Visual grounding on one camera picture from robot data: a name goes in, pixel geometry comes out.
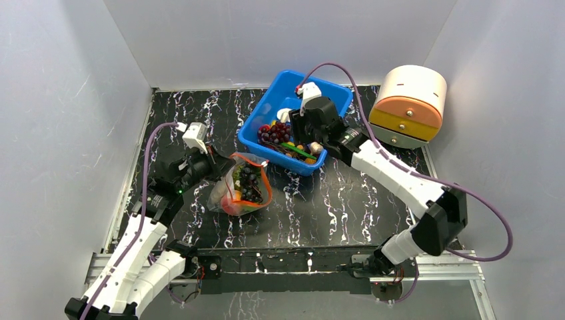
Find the black grape bunch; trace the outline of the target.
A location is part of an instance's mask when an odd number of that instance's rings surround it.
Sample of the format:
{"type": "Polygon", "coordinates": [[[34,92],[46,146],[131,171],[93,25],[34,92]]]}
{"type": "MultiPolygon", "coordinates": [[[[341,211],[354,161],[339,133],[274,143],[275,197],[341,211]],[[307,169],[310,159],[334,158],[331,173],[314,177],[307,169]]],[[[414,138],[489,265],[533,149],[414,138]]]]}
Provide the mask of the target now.
{"type": "Polygon", "coordinates": [[[252,165],[243,165],[239,191],[241,200],[259,204],[263,201],[263,195],[259,187],[260,169],[252,165]]]}

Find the toy peach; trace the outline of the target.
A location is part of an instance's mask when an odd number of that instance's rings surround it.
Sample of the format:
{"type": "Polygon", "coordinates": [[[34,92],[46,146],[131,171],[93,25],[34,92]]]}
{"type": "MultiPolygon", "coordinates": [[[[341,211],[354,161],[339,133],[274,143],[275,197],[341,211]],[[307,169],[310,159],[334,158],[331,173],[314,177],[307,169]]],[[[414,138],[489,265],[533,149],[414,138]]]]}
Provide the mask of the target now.
{"type": "Polygon", "coordinates": [[[242,213],[241,204],[234,200],[230,195],[224,195],[220,202],[221,209],[228,215],[240,216],[242,213]]]}

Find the clear zip top bag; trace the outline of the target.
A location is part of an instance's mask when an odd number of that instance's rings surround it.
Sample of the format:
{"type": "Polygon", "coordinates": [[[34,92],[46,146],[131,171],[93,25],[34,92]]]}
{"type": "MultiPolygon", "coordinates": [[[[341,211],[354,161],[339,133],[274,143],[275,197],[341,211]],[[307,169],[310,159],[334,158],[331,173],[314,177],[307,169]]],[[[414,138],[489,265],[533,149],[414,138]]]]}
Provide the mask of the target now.
{"type": "Polygon", "coordinates": [[[273,196],[266,173],[269,160],[252,153],[233,153],[230,159],[235,163],[215,183],[207,209],[241,216],[266,207],[273,196]]]}

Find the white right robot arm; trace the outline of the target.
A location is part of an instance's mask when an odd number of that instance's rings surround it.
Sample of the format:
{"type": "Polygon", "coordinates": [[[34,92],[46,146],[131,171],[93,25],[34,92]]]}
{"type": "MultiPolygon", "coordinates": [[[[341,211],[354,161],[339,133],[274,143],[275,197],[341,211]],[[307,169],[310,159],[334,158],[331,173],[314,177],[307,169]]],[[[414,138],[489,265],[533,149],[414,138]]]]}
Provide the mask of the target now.
{"type": "Polygon", "coordinates": [[[439,256],[466,227],[466,195],[453,187],[419,177],[417,171],[377,147],[360,127],[346,124],[328,97],[308,101],[289,113],[295,141],[320,143],[333,158],[373,178],[416,216],[408,229],[387,238],[370,255],[353,255],[341,266],[353,277],[394,275],[407,259],[439,256]]]}

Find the white toy mushroom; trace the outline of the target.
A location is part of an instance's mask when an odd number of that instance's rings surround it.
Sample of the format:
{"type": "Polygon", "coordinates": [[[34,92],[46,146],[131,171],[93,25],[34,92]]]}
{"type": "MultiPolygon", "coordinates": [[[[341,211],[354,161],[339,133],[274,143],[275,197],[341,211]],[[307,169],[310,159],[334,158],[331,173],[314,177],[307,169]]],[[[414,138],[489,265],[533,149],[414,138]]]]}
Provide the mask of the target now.
{"type": "Polygon", "coordinates": [[[289,123],[290,122],[290,112],[292,109],[283,108],[277,111],[277,119],[281,123],[289,123]]]}

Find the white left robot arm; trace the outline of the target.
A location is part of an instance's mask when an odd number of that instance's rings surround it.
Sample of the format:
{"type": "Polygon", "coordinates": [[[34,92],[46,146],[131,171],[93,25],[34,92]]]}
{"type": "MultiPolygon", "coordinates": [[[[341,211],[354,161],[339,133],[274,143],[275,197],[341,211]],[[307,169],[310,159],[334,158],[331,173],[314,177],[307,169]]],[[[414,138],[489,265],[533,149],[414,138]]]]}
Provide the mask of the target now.
{"type": "Polygon", "coordinates": [[[151,301],[175,278],[200,281],[218,257],[199,257],[198,249],[174,240],[147,269],[154,246],[165,235],[184,204],[185,191],[202,181],[220,181],[235,164],[233,157],[207,146],[193,147],[165,163],[149,178],[144,156],[141,200],[133,207],[126,231],[100,275],[83,296],[65,306],[69,319],[138,319],[151,301]]]}

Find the toy pineapple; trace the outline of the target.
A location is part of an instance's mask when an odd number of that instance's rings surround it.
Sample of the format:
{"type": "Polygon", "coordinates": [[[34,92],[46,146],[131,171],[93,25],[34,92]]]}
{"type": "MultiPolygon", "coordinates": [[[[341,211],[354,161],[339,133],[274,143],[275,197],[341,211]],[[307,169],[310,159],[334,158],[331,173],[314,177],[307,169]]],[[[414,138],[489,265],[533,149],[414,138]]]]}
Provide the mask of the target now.
{"type": "Polygon", "coordinates": [[[242,168],[243,168],[243,165],[235,165],[233,167],[232,178],[233,178],[234,183],[241,180],[241,170],[242,170],[242,168]]]}

